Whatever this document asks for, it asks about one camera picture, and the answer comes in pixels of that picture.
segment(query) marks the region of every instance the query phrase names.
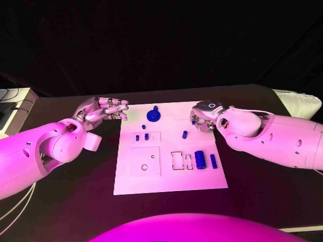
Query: blue object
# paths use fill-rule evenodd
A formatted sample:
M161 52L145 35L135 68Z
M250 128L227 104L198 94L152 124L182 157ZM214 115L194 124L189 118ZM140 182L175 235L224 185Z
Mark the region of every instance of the blue object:
M205 158L204 158L204 152L200 150L195 152L195 156L197 156L197 168L200 170L207 168L207 163L205 163Z
M185 131L184 131L184 134L182 134L182 138L184 138L184 139L188 137L188 133L189 133L189 132L185 130Z
M148 119L151 122L158 122L161 120L161 112L158 110L158 106L155 106L153 110L148 113Z
M217 164L217 160L215 160L215 155L211 155L211 163L213 163L213 168L218 169L218 164Z

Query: dark table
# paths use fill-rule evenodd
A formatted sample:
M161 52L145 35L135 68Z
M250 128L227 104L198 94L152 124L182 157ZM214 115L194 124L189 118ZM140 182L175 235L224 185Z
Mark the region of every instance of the dark table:
M41 98L22 131L73 116L91 96ZM217 98L238 108L289 115L272 89L259 85L123 93L106 97L130 104ZM323 176L234 151L218 132L217 146L228 189L113 195L120 120L106 120L93 133L103 137L97 152L84 150L37 184L29 207L0 241L87 241L116 226L169 213L211 213L240 217L276 228L323 225ZM26 191L0 201L0 216ZM15 212L0 222L0 231Z

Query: blue knob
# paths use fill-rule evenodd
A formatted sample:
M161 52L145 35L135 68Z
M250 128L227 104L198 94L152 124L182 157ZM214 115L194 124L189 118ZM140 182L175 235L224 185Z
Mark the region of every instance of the blue knob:
M184 131L184 134L182 134L182 138L184 138L184 139L188 137L188 133L189 133L189 132L185 130L185 131Z
M158 110L158 106L155 106L153 110L148 113L148 120L151 122L158 122L161 119L161 112Z

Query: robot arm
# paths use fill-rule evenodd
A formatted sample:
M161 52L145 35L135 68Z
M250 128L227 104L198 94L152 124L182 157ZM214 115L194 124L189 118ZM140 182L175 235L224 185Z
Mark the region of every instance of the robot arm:
M234 150L280 165L323 170L323 125L302 118L225 106L205 100L192 108L195 127L215 127Z
M126 100L93 97L80 105L73 118L0 140L0 200L71 162L83 148L97 151L101 137L88 131L103 119L127 120L127 104Z

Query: white board with holes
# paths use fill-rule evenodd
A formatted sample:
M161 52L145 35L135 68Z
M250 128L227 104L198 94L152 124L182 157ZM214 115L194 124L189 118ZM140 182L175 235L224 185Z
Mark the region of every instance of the white board with holes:
M214 133L197 130L189 121L197 103L129 106L129 120L122 122L114 195L228 188ZM146 115L155 106L161 120L151 122ZM197 167L197 151L204 151L205 169Z

